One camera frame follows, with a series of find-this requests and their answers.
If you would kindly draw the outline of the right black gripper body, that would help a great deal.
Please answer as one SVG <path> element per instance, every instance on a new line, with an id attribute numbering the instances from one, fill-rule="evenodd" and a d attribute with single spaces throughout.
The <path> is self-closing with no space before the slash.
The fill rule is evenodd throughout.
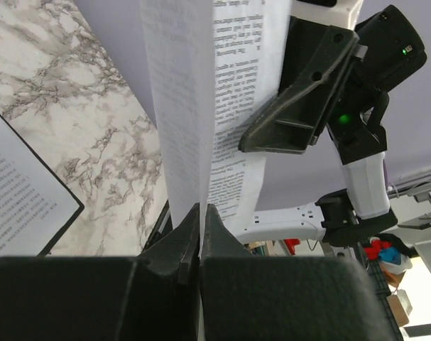
<path id="1" fill-rule="evenodd" d="M 417 72 L 427 60 L 425 45 L 413 25 L 394 5 L 355 23 L 359 3 L 336 5 L 314 19 L 324 26 L 357 34 L 366 47 L 344 83 L 341 97 L 328 121 L 329 135 L 338 146 L 385 146 L 381 124 L 389 93 Z"/>

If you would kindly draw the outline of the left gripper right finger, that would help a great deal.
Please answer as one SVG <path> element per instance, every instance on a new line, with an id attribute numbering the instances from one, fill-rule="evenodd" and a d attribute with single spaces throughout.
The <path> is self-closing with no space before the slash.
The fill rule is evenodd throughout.
<path id="1" fill-rule="evenodd" d="M 392 340 L 359 262 L 256 256 L 207 207 L 200 263 L 207 340 Z"/>

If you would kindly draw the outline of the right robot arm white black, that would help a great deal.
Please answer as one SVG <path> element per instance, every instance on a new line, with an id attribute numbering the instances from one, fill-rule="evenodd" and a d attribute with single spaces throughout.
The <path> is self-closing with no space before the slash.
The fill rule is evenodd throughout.
<path id="1" fill-rule="evenodd" d="M 257 212 L 231 233 L 243 244 L 312 239 L 350 247 L 395 225 L 381 121 L 390 91 L 426 60 L 418 32 L 394 5 L 353 29 L 293 14 L 278 94 L 254 114 L 239 150 L 301 154 L 327 131 L 346 186 L 303 206 Z"/>

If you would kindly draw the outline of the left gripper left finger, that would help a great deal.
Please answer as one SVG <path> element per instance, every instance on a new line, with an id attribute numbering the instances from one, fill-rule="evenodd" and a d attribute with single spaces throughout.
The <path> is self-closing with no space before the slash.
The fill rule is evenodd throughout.
<path id="1" fill-rule="evenodd" d="M 200 208 L 138 256 L 1 257 L 0 340 L 196 340 Z"/>

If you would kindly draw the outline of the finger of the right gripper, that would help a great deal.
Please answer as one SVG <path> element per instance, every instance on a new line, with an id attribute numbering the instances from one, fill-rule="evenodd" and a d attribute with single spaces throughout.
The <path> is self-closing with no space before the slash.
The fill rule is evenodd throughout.
<path id="1" fill-rule="evenodd" d="M 348 28 L 291 17 L 277 95 L 254 115 L 239 150 L 302 154 L 328 122 L 359 41 Z"/>

